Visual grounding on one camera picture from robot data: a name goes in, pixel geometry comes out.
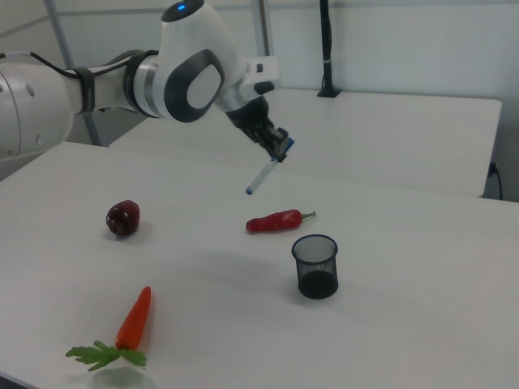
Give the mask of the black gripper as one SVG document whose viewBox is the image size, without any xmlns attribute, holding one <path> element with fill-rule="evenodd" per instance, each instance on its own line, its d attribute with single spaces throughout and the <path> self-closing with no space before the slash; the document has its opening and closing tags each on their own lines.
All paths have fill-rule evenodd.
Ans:
<svg viewBox="0 0 519 389">
<path fill-rule="evenodd" d="M 268 102 L 264 97 L 249 101 L 242 108 L 226 113 L 228 119 L 253 143 L 259 144 L 276 162 L 286 158 L 289 133 L 275 127 L 268 117 Z"/>
</svg>

